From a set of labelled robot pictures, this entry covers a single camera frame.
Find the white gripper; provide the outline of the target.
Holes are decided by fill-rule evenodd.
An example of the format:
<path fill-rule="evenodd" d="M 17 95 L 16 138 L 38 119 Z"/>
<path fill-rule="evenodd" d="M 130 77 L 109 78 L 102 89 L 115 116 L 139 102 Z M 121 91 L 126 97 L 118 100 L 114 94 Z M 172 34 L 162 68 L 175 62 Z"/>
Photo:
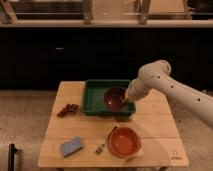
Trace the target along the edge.
<path fill-rule="evenodd" d="M 141 98 L 146 97 L 151 88 L 147 86 L 141 79 L 134 79 L 130 82 L 126 93 L 125 99 L 128 102 L 135 102 Z"/>

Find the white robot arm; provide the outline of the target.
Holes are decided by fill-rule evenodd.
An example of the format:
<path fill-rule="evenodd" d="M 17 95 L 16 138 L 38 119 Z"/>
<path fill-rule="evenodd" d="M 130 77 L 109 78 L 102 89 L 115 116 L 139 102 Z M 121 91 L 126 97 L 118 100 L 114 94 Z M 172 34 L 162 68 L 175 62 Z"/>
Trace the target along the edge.
<path fill-rule="evenodd" d="M 125 98 L 129 102 L 135 102 L 146 97 L 151 89 L 156 89 L 182 103 L 213 129 L 213 97 L 174 80 L 170 73 L 171 65 L 166 60 L 143 65 L 137 78 L 130 82 Z"/>

